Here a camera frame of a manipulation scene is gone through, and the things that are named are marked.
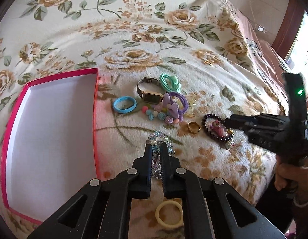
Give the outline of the person's right hand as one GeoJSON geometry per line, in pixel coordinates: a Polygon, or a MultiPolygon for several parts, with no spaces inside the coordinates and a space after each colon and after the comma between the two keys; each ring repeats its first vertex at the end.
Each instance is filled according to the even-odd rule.
{"type": "Polygon", "coordinates": [[[281,157],[276,155],[275,188],[280,191],[292,181],[298,185],[296,202],[299,205],[308,203],[308,158],[304,159],[303,166],[294,166],[283,163],[281,157]]]}

